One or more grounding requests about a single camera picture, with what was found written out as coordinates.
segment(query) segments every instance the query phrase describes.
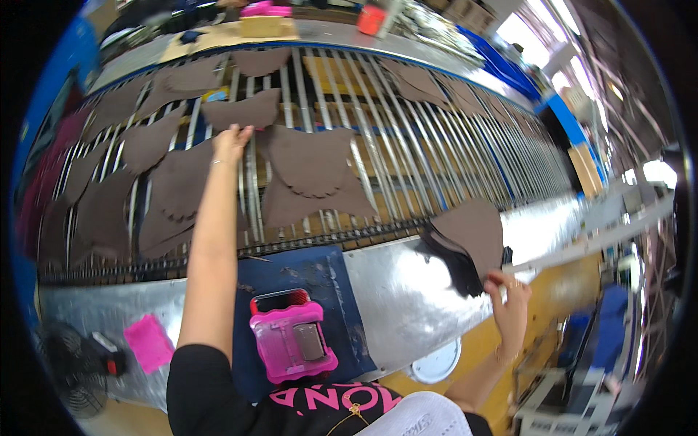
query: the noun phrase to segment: stainless steel table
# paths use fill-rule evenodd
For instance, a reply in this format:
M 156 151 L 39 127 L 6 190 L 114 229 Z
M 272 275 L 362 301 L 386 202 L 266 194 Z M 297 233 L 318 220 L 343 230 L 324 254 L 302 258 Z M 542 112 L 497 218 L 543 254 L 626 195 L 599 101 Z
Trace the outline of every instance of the stainless steel table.
M 584 212 L 572 195 L 501 213 L 504 244 L 514 263 L 558 250 L 576 234 Z M 360 248 L 344 260 L 366 331 L 371 358 L 379 370 L 370 380 L 405 368 L 454 340 L 491 315 L 487 296 L 460 297 L 443 262 L 415 250 L 418 238 Z M 522 273 L 532 280 L 535 272 Z M 104 333 L 128 352 L 124 328 L 153 313 L 177 343 L 186 279 L 101 287 L 39 288 L 43 319 L 62 320 L 80 333 Z M 169 366 L 145 375 L 128 353 L 131 371 L 110 379 L 110 395 L 166 411 Z

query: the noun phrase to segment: woman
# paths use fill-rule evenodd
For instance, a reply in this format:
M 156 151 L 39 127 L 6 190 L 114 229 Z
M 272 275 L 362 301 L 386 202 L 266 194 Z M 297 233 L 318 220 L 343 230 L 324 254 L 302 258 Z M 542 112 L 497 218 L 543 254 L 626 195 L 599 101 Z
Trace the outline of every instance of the woman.
M 315 384 L 271 393 L 252 406 L 230 375 L 237 291 L 237 163 L 253 132 L 231 125 L 214 139 L 214 159 L 199 207 L 187 271 L 177 351 L 170 364 L 168 414 L 180 435 L 490 435 L 475 414 L 524 341 L 530 288 L 490 271 L 502 342 L 445 396 L 415 393 L 404 400 L 377 383 Z M 502 304 L 499 285 L 508 289 Z

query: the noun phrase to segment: gold necklace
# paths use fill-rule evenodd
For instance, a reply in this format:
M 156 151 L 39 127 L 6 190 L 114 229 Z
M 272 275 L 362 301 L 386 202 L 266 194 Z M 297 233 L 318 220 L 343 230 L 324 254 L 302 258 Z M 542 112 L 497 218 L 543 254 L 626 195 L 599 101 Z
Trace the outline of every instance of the gold necklace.
M 348 400 L 348 399 L 349 399 L 349 395 L 344 395 L 343 398 L 346 398 L 346 399 Z M 366 419 L 364 419 L 363 416 L 361 416 L 361 411 L 359 410 L 359 407 L 361 407 L 361 405 L 360 405 L 359 403 L 353 403 L 353 404 L 351 405 L 351 407 L 349 407 L 349 412 L 351 412 L 350 415 L 347 416 L 346 418 L 342 419 L 341 421 L 339 421 L 337 424 L 335 424 L 335 426 L 332 427 L 332 429 L 331 429 L 330 431 L 328 431 L 327 434 L 326 434 L 325 436 L 329 436 L 329 434 L 332 433 L 332 432 L 334 431 L 335 428 L 339 427 L 339 424 L 343 423 L 344 421 L 346 421 L 347 419 L 351 418 L 351 417 L 354 416 L 354 415 L 356 415 L 356 416 L 358 416 L 359 418 L 361 418 L 361 420 L 366 424 L 366 426 L 368 426 L 368 425 L 369 425 L 369 422 L 368 422 Z

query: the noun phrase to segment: metal rail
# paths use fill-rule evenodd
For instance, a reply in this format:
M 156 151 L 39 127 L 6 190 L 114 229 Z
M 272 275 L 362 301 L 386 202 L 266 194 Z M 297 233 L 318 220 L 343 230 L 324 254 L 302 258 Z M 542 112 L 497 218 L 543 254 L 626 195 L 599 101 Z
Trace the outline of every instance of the metal rail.
M 221 86 L 229 84 L 229 101 L 249 98 L 274 84 L 281 87 L 282 110 L 277 124 L 310 133 L 338 127 L 355 130 L 348 164 L 378 211 L 374 217 L 318 211 L 302 220 L 302 234 L 296 225 L 265 228 L 261 199 L 273 175 L 271 165 L 258 153 L 253 136 L 239 164 L 237 194 L 250 229 L 244 234 L 241 256 L 326 244 L 339 244 L 348 250 L 415 234 L 435 213 L 468 198 L 486 198 L 503 210 L 569 189 L 560 156 L 532 114 L 502 99 L 511 123 L 501 123 L 483 100 L 479 101 L 489 116 L 468 116 L 453 102 L 449 102 L 449 110 L 444 110 L 406 100 L 394 88 L 391 73 L 380 66 L 380 59 L 350 50 L 294 47 L 288 65 L 279 71 L 266 77 L 245 77 L 228 63 L 227 56 L 223 58 L 218 77 Z M 438 83 L 435 75 L 440 73 L 429 71 Z M 136 108 L 147 97 L 149 84 L 141 91 Z M 211 137 L 213 128 L 200 117 L 201 103 L 202 98 L 172 102 L 141 120 L 136 120 L 134 114 L 123 125 L 106 128 L 93 142 L 78 142 L 68 150 L 54 199 L 65 188 L 73 159 L 85 156 L 99 142 L 110 140 L 93 175 L 93 180 L 102 181 L 123 166 L 123 143 L 117 141 L 120 133 L 132 126 L 151 124 L 182 104 L 190 109 L 172 138 L 170 150 L 189 149 Z M 514 113 L 523 115 L 528 129 L 521 128 Z M 529 130 L 534 135 L 524 133 Z M 42 282 L 151 280 L 172 271 L 184 275 L 186 245 L 151 262 L 142 261 L 135 250 L 135 235 L 148 211 L 150 195 L 146 173 L 135 181 L 125 204 L 131 258 L 111 260 L 92 255 L 89 261 L 68 265 L 65 271 L 41 271 Z M 66 257 L 75 233 L 74 209 L 67 219 Z

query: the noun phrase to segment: white round lid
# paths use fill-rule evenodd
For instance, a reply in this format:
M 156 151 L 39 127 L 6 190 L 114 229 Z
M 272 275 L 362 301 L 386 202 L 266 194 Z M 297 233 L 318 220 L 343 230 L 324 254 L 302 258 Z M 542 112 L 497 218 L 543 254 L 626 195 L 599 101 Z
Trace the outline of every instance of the white round lid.
M 455 341 L 412 363 L 410 376 L 420 383 L 439 383 L 453 372 L 460 357 L 461 339 L 457 338 Z

